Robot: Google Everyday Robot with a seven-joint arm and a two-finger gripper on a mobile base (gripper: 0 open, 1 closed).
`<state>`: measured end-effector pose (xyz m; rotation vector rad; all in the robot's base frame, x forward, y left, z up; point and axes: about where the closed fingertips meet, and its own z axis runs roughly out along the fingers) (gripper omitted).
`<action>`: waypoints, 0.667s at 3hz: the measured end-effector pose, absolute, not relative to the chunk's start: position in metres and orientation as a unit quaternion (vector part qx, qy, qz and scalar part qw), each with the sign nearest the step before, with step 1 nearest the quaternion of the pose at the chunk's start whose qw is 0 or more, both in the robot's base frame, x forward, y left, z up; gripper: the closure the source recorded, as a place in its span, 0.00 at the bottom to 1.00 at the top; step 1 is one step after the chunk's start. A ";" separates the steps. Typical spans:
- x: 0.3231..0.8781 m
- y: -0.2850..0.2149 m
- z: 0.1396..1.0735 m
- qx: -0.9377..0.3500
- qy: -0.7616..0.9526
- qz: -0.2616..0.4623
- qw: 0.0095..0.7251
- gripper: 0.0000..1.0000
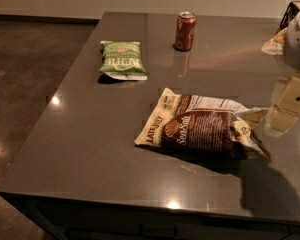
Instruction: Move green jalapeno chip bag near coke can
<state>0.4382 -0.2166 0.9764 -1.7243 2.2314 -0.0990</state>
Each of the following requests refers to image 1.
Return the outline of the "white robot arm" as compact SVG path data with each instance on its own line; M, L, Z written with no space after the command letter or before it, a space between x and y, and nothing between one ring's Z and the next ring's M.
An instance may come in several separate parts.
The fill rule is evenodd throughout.
M300 118L300 1L289 3L277 33L261 51L274 56L285 74L275 84L264 125L269 136L279 137Z

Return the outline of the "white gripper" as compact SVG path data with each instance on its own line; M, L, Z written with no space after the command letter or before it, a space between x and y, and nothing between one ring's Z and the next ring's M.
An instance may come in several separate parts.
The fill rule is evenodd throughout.
M275 84L264 130L286 133L300 117L300 71L289 78L281 77Z

